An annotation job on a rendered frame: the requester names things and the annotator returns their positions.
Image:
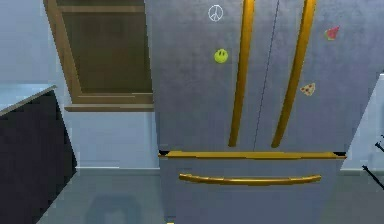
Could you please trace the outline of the black kitchen counter cabinet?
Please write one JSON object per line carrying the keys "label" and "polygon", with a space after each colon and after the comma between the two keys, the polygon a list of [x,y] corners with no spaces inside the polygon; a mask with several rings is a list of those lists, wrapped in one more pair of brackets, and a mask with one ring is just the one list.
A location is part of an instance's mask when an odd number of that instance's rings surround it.
{"label": "black kitchen counter cabinet", "polygon": [[0,224],[37,224],[76,173],[50,84],[0,87]]}

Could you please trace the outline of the grey steel fridge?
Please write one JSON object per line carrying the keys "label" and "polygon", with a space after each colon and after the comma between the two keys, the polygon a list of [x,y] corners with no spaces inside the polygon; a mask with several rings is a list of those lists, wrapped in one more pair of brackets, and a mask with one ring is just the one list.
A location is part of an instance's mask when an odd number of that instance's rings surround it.
{"label": "grey steel fridge", "polygon": [[[243,0],[146,0],[165,224],[319,224],[384,73],[384,0],[317,0],[284,136],[271,147],[303,0],[255,0],[237,144],[228,141]],[[218,22],[208,9],[218,4]],[[324,32],[339,26],[333,41]],[[225,63],[214,60],[219,49]],[[314,83],[306,96],[300,88]],[[180,180],[321,175],[318,182],[228,186]]]}

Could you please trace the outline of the yellow smiley face magnet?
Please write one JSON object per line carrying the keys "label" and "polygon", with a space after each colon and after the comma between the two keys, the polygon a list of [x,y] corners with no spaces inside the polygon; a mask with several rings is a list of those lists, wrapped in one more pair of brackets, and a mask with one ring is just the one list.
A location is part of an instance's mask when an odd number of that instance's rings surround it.
{"label": "yellow smiley face magnet", "polygon": [[214,53],[214,60],[219,63],[225,63],[228,59],[228,52],[225,49],[219,49]]}

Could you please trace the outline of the white peace sign magnet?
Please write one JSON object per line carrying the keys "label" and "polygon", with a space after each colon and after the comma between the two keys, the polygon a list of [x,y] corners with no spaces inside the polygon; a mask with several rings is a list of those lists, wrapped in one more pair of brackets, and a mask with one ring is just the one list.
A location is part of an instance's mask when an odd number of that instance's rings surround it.
{"label": "white peace sign magnet", "polygon": [[208,9],[208,17],[213,22],[220,21],[221,18],[223,17],[223,15],[224,15],[224,11],[223,11],[222,7],[218,4],[212,5]]}

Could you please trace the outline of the brown wooden framed window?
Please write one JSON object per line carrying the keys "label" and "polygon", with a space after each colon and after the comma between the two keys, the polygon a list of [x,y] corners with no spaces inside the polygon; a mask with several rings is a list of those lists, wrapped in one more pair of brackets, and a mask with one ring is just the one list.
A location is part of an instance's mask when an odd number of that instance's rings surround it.
{"label": "brown wooden framed window", "polygon": [[68,112],[154,110],[144,0],[43,0]]}

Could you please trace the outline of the pizza slice magnet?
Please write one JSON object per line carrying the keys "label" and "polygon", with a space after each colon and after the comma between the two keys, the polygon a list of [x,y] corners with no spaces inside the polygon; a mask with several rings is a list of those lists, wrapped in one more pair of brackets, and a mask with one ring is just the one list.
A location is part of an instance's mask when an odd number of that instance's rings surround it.
{"label": "pizza slice magnet", "polygon": [[315,92],[316,85],[314,83],[307,84],[300,88],[300,91],[306,96],[312,96]]}

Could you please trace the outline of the red watermelon slice magnet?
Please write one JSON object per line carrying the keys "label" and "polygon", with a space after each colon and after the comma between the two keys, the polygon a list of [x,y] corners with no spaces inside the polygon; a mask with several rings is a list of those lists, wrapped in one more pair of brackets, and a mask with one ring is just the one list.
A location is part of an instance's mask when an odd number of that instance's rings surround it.
{"label": "red watermelon slice magnet", "polygon": [[336,26],[336,27],[332,27],[332,28],[327,29],[327,30],[324,32],[325,38],[326,38],[328,41],[333,41],[333,40],[335,40],[336,37],[337,37],[337,34],[338,34],[339,29],[340,29],[339,26]]}

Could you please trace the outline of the white cabinet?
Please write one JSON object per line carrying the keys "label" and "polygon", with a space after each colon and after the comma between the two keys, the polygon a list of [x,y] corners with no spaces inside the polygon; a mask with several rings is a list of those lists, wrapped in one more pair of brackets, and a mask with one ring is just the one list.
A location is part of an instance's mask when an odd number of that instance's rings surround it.
{"label": "white cabinet", "polygon": [[382,134],[384,135],[384,73],[379,76],[342,168],[357,170],[366,165],[370,169],[384,171],[384,153],[374,146],[382,139]]}

